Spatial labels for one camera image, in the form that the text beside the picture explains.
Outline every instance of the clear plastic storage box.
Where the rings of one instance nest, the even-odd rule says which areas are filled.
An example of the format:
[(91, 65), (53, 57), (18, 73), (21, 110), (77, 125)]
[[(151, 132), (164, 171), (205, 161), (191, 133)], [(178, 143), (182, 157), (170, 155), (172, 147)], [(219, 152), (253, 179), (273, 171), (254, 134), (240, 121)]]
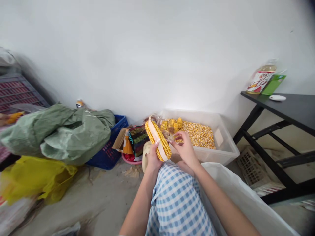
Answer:
[[(194, 146), (195, 153), (201, 162), (219, 162), (226, 166), (240, 155), (239, 150), (219, 114), (165, 109), (160, 115), (164, 119), (177, 119), (181, 117), (185, 121), (200, 123), (211, 127), (216, 150)], [(171, 149), (172, 153), (177, 153), (173, 147), (171, 147)]]

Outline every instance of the hand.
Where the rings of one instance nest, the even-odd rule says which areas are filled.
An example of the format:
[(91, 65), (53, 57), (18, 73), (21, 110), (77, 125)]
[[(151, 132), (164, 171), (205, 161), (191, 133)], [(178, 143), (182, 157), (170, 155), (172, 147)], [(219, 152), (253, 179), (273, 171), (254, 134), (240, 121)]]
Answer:
[(148, 154), (148, 166), (145, 171), (146, 173), (152, 172), (155, 170), (159, 171), (162, 167), (163, 162), (158, 158), (157, 153), (156, 153), (156, 149), (159, 143), (160, 143), (160, 140), (156, 141), (150, 147), (150, 153)]
[(170, 140), (171, 145), (175, 148), (175, 150), (179, 153), (180, 157), (183, 161), (193, 169), (194, 166), (199, 165), (200, 162), (195, 154), (193, 145), (190, 141), (189, 134), (186, 132), (179, 131), (174, 134), (175, 139), (182, 139), (184, 143), (176, 143), (173, 140)]

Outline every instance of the bottle cap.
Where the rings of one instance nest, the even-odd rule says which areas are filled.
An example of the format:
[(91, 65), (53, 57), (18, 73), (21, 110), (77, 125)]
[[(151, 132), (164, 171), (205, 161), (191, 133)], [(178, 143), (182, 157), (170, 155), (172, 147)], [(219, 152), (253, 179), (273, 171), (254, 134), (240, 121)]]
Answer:
[(269, 59), (269, 60), (266, 62), (266, 65), (275, 65), (277, 61), (278, 61), (277, 58)]

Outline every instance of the green package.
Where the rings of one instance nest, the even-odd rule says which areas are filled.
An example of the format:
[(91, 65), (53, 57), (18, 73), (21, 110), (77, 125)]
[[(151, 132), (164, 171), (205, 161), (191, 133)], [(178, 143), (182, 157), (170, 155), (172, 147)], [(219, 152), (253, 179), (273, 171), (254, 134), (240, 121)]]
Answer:
[(285, 79), (286, 75), (275, 74), (272, 76), (265, 89), (262, 91), (263, 95), (271, 96), (281, 82)]

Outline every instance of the plastic bottle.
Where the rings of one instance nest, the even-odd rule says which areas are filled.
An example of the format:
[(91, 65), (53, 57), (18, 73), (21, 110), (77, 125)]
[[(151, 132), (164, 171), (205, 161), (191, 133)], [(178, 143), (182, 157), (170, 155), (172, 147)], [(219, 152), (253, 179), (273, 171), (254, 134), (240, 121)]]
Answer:
[(271, 76), (275, 73), (277, 59), (270, 59), (267, 63), (260, 67), (255, 74), (252, 83), (247, 88), (246, 92), (251, 94), (260, 94), (266, 86)]

